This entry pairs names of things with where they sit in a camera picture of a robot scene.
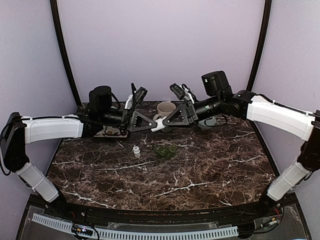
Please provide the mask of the green weekly pill organizer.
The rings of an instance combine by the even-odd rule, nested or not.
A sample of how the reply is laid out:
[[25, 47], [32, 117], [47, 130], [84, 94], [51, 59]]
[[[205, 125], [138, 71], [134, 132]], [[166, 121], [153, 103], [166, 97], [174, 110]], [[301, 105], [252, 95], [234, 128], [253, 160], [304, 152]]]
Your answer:
[[163, 145], [157, 145], [153, 148], [153, 150], [159, 156], [169, 160], [175, 155], [177, 148], [178, 148], [178, 146], [176, 144], [172, 144], [170, 147], [164, 147]]

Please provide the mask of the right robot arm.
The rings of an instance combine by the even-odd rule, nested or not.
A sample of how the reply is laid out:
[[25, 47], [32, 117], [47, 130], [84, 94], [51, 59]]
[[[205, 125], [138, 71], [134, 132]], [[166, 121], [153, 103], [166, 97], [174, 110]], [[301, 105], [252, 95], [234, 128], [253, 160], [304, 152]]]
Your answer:
[[311, 173], [320, 169], [320, 112], [299, 110], [263, 94], [248, 90], [232, 92], [224, 71], [214, 71], [201, 77], [208, 99], [192, 101], [177, 84], [170, 90], [185, 102], [163, 121], [166, 127], [187, 127], [215, 115], [228, 115], [242, 120], [259, 122], [291, 133], [304, 141], [300, 154], [268, 187], [255, 205], [255, 213], [266, 217], [275, 203]]

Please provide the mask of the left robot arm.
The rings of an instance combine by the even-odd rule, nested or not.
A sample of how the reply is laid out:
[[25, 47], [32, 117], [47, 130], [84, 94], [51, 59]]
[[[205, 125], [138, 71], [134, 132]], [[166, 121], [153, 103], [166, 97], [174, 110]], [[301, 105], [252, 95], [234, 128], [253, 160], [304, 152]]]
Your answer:
[[70, 206], [62, 200], [58, 188], [40, 171], [26, 154], [26, 145], [55, 139], [78, 139], [96, 136], [107, 127], [123, 132], [139, 132], [156, 128], [158, 124], [136, 111], [147, 94], [143, 87], [131, 85], [124, 108], [109, 86], [102, 85], [89, 92], [89, 103], [83, 113], [64, 116], [21, 116], [13, 112], [0, 134], [0, 168], [8, 176], [16, 173], [46, 202], [60, 218], [67, 218]]

